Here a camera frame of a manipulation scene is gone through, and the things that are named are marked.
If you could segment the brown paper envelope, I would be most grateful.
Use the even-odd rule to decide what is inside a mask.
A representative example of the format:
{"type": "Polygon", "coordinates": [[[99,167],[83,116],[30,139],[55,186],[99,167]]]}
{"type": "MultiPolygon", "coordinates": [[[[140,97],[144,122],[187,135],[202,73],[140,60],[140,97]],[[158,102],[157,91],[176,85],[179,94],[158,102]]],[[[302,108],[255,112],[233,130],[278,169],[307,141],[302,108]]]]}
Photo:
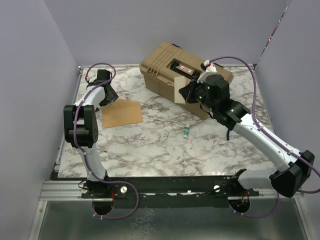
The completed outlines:
{"type": "Polygon", "coordinates": [[[101,110],[104,129],[143,122],[141,104],[138,101],[118,98],[101,110]]]}

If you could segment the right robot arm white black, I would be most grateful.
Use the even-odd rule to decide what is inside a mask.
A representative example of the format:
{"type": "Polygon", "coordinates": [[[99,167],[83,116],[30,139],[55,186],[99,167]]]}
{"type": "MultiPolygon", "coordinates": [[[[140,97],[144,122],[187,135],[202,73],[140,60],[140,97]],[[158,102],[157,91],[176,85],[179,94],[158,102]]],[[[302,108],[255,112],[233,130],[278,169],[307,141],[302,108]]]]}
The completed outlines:
{"type": "Polygon", "coordinates": [[[273,168],[265,170],[243,170],[229,184],[234,195],[240,196],[250,189],[274,189],[291,198],[311,175],[315,156],[285,143],[263,124],[254,121],[248,108],[230,98],[230,85],[222,75],[210,75],[203,83],[176,82],[174,91],[186,104],[200,104],[209,109],[213,119],[247,139],[273,163],[273,168]]]}

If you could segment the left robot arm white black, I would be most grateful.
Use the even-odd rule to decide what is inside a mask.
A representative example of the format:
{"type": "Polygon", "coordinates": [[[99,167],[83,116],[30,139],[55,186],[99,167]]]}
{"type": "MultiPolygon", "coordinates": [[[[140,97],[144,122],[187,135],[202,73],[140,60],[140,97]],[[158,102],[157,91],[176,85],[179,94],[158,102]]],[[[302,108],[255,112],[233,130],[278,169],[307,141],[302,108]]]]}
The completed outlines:
{"type": "Polygon", "coordinates": [[[110,193],[111,186],[105,181],[108,174],[97,150],[99,127],[96,112],[119,98],[111,86],[112,79],[110,71],[99,69],[96,79],[88,83],[83,97],[63,108],[65,141],[79,153],[87,180],[95,182],[93,191],[101,198],[110,193]]]}

